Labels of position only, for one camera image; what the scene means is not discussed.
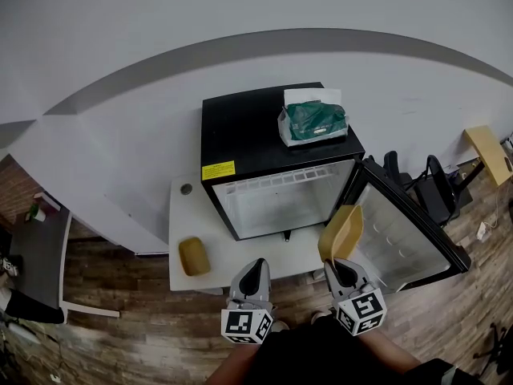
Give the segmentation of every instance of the black chair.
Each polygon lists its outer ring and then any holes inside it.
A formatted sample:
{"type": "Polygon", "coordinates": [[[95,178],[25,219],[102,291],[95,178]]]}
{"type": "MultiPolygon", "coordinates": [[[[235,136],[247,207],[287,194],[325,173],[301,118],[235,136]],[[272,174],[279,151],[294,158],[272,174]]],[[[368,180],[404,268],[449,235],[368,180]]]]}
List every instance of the black chair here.
{"type": "Polygon", "coordinates": [[[438,225],[444,226],[451,219],[459,216],[459,189],[449,182],[442,165],[435,156],[427,157],[426,170],[415,180],[399,172],[398,154],[395,151],[385,154],[384,168],[388,177],[401,185],[405,191],[414,188],[419,205],[438,225]]]}
{"type": "Polygon", "coordinates": [[[487,364],[481,373],[476,374],[477,378],[481,378],[492,363],[497,363],[498,375],[509,371],[511,364],[513,364],[513,330],[511,328],[509,330],[506,330],[504,327],[501,328],[501,335],[499,338],[497,326],[492,323],[490,324],[490,328],[494,330],[494,346],[487,352],[483,352],[482,354],[474,354],[474,359],[489,356],[487,364]]]}

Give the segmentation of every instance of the yellow warning label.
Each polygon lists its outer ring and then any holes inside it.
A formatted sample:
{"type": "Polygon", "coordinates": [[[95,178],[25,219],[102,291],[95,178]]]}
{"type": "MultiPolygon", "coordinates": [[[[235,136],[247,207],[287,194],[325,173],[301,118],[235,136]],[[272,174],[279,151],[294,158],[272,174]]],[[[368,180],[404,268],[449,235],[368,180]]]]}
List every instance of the yellow warning label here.
{"type": "Polygon", "coordinates": [[[205,165],[204,167],[201,167],[202,180],[210,180],[220,176],[232,176],[233,174],[235,174],[235,161],[205,165]]]}

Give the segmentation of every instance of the black mini fridge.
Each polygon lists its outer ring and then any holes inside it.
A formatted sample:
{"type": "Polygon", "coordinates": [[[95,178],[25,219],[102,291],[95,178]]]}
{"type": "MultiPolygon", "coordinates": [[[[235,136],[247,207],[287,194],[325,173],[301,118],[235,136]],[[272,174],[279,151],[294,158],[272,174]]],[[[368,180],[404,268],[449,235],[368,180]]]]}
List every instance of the black mini fridge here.
{"type": "Polygon", "coordinates": [[[202,185],[236,240],[326,224],[342,205],[360,205],[364,230],[349,257],[384,293],[466,272],[471,264],[428,214],[385,170],[364,159],[354,130],[348,135],[287,148],[277,118],[289,88],[246,91],[205,100],[202,110],[202,185]]]}

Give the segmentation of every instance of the white countertop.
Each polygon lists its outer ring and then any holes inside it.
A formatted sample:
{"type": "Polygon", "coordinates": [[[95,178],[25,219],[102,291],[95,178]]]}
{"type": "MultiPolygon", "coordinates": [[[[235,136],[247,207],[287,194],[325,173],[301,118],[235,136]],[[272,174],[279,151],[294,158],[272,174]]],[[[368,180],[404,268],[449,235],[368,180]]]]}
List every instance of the white countertop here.
{"type": "Polygon", "coordinates": [[[172,291],[230,286],[232,278],[245,265],[260,257],[269,263],[271,279],[319,270],[323,266],[317,241],[324,225],[293,230],[289,242],[285,242],[282,233],[235,241],[201,185],[199,173],[173,179],[169,210],[172,291]],[[192,192],[184,196],[180,187],[187,183],[192,185],[192,192]],[[185,275],[178,244],[189,237],[198,237],[204,243],[212,267],[208,274],[185,275]]]}

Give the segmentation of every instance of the fridge door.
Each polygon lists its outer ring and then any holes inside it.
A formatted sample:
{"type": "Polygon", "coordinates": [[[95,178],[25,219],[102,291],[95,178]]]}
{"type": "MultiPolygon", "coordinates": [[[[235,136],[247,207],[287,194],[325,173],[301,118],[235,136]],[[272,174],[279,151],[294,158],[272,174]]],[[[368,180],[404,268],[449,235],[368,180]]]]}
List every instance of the fridge door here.
{"type": "Polygon", "coordinates": [[[391,293],[468,271],[471,260],[429,215],[369,159],[357,160],[341,203],[361,205],[362,238],[349,259],[391,293]]]}

